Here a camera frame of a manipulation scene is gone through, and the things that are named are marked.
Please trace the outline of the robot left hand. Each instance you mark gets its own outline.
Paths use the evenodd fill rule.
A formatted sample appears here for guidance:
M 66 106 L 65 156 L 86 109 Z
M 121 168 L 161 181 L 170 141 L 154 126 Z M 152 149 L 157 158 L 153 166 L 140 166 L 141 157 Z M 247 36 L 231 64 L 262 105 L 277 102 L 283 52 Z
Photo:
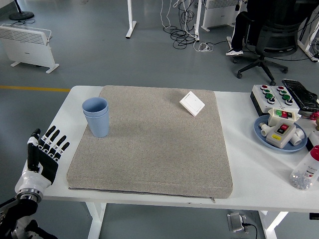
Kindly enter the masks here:
M 51 186 L 58 171 L 58 162 L 70 146 L 66 135 L 61 135 L 55 125 L 41 136 L 36 129 L 27 142 L 27 162 L 22 171 L 22 185 L 18 192 L 43 193 Z

